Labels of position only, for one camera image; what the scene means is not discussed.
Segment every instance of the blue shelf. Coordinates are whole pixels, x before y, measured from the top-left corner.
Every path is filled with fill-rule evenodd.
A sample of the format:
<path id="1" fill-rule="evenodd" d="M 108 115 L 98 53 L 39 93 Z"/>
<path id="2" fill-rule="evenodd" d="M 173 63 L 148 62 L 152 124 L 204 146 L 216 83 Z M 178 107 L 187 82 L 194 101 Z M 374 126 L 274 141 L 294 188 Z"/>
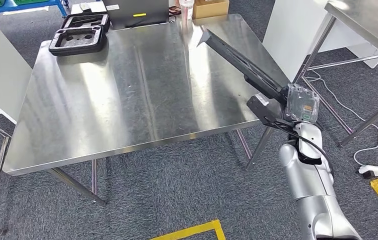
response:
<path id="1" fill-rule="evenodd" d="M 0 13 L 12 12 L 12 11 L 18 11 L 18 10 L 24 10 L 24 9 L 42 8 L 42 7 L 54 6 L 54 5 L 57 5 L 59 7 L 59 10 L 61 11 L 63 17 L 67 15 L 61 3 L 61 0 L 48 0 L 44 2 L 29 3 L 29 4 L 23 4 L 23 5 L 17 5 L 13 0 L 5 0 L 5 3 L 2 6 L 0 6 Z"/>

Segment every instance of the white power cord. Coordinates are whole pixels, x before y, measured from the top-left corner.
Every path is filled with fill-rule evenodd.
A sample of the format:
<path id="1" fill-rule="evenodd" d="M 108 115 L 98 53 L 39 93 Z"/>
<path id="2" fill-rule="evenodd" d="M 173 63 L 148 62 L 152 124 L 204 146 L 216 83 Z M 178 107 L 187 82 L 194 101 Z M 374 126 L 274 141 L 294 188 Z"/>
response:
<path id="1" fill-rule="evenodd" d="M 338 98 L 336 97 L 336 95 L 334 94 L 334 92 L 332 92 L 332 91 L 328 88 L 328 86 L 326 85 L 325 80 L 323 80 L 323 78 L 322 78 L 322 76 L 321 76 L 320 74 L 318 74 L 318 73 L 317 73 L 316 71 L 314 71 L 314 70 L 313 70 L 312 72 L 314 72 L 315 74 L 317 74 L 318 77 L 306 77 L 306 79 L 307 79 L 308 82 L 312 83 L 312 82 L 316 82 L 316 81 L 319 81 L 319 80 L 322 81 L 323 84 L 324 84 L 324 87 L 329 91 L 330 94 L 333 95 L 334 99 L 336 100 L 336 102 L 337 102 L 339 105 L 341 105 L 344 109 L 346 109 L 346 110 L 350 111 L 351 113 L 353 113 L 354 115 L 356 115 L 357 118 L 359 118 L 361 121 L 363 121 L 363 122 L 366 121 L 366 120 L 364 120 L 364 118 L 362 118 L 361 116 L 359 116 L 354 110 L 352 110 L 351 108 L 345 106 L 342 102 L 340 102 L 340 101 L 338 100 Z M 374 125 L 374 124 L 371 124 L 371 125 L 372 125 L 374 128 L 376 128 L 376 129 L 377 129 L 377 132 L 378 132 L 378 126 L 376 126 L 376 125 Z M 363 152 L 363 151 L 373 150 L 373 149 L 377 149 L 377 148 L 378 148 L 378 134 L 377 134 L 377 145 L 374 146 L 374 147 L 364 148 L 364 149 L 360 149 L 360 150 L 356 151 L 356 152 L 354 153 L 354 161 L 355 161 L 357 164 L 359 164 L 360 166 L 365 167 L 366 165 L 362 164 L 361 162 L 359 162 L 359 161 L 357 160 L 357 154 L 359 154 L 359 153 L 361 153 L 361 152 Z"/>

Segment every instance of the cardboard box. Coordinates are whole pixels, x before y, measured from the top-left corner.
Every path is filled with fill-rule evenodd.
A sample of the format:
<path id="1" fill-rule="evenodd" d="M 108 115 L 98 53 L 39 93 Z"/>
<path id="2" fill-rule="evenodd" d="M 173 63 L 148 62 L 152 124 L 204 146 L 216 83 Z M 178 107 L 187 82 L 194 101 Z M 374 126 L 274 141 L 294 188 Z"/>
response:
<path id="1" fill-rule="evenodd" d="M 227 15 L 229 0 L 195 0 L 193 19 Z"/>

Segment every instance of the table top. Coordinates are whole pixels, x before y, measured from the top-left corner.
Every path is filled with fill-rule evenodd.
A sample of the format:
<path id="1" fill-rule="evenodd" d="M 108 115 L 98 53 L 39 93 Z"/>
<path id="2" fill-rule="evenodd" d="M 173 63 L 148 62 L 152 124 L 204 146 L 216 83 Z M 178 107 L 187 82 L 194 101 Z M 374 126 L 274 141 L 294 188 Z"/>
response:
<path id="1" fill-rule="evenodd" d="M 331 0 L 324 9 L 378 49 L 378 0 Z"/>
<path id="2" fill-rule="evenodd" d="M 5 158 L 22 175 L 195 139 L 260 121 L 258 91 L 205 43 L 205 26 L 289 81 L 239 14 L 110 31 L 98 53 L 55 57 L 44 41 Z"/>

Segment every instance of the laptop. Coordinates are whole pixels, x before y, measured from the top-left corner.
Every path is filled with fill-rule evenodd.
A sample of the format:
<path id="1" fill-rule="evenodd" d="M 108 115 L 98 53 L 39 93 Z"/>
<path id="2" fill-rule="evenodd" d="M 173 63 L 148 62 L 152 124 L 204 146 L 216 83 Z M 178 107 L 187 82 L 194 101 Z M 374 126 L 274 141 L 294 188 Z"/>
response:
<path id="1" fill-rule="evenodd" d="M 103 4 L 115 30 L 169 21 L 169 0 L 103 0 Z"/>

